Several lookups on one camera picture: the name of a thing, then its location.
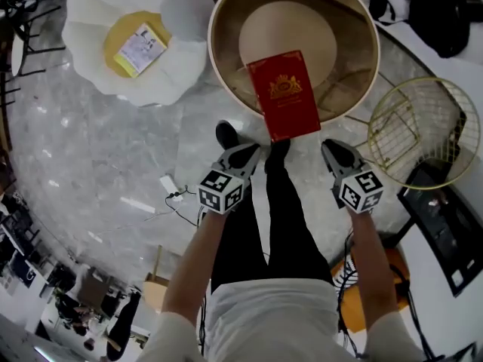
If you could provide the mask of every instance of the forearm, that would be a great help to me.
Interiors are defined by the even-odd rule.
[[[361,213],[351,214],[351,217],[358,288],[369,329],[380,317],[398,310],[394,277],[371,215]]]
[[[196,325],[227,215],[208,212],[169,282],[162,311],[176,312]]]

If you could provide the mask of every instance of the gold wire basket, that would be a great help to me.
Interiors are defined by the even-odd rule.
[[[374,163],[391,179],[411,189],[429,190],[460,178],[475,157],[480,122],[468,95],[441,78],[401,83],[377,104],[368,125]],[[407,183],[413,169],[426,162],[449,169],[437,185]]]

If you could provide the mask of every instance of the beige lampshade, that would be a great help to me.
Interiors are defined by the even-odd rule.
[[[294,49],[303,53],[320,122],[351,111],[377,77],[379,38],[360,0],[217,1],[208,51],[238,103],[262,115],[245,64]]]
[[[238,47],[244,65],[300,50],[312,87],[328,77],[337,55],[334,33],[322,15],[290,1],[256,9],[241,27]]]

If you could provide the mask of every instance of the marble floor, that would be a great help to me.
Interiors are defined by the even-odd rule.
[[[65,0],[47,0],[39,10],[56,3],[65,6]],[[41,32],[38,47],[62,44],[65,16],[62,9],[35,23]],[[384,34],[381,50],[382,75],[353,113],[363,119],[369,119],[391,82],[428,75]],[[240,133],[268,146],[263,119],[237,104],[211,71],[178,103],[139,109],[122,97],[101,94],[77,75],[68,51],[28,57],[24,71],[36,66],[48,70],[13,83],[21,91],[8,107],[8,120],[17,187],[42,228],[42,239],[59,259],[67,261],[69,251],[78,261],[136,284],[151,269],[160,244],[165,249],[160,274],[169,277],[195,228],[167,208],[159,178],[168,173],[180,188],[194,190],[222,151],[214,135],[216,123],[226,119]],[[288,154],[286,166],[307,225],[329,261],[343,248],[349,218],[332,197],[333,178],[322,160],[320,142],[332,137],[360,143],[366,133],[364,125],[344,118],[324,125],[319,133],[296,138]],[[408,216],[395,196],[398,186],[382,178],[386,192],[374,219],[379,230],[397,232]],[[263,248],[269,253],[265,181],[262,160],[253,176],[254,203]],[[133,207],[125,199],[155,212]],[[195,196],[186,195],[176,207],[195,222]]]

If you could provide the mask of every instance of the red book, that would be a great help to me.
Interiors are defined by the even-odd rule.
[[[309,74],[300,51],[248,64],[272,141],[320,130]]]

